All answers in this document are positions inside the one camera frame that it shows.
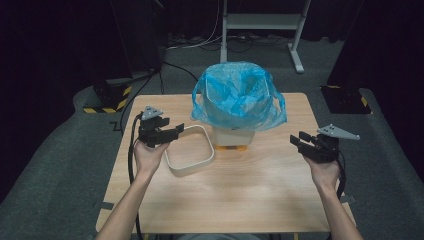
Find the plastic bag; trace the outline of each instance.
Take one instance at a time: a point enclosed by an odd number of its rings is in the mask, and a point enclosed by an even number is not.
[[[192,101],[191,118],[215,127],[264,131],[287,122],[285,100],[271,74],[249,62],[208,67],[193,90]]]

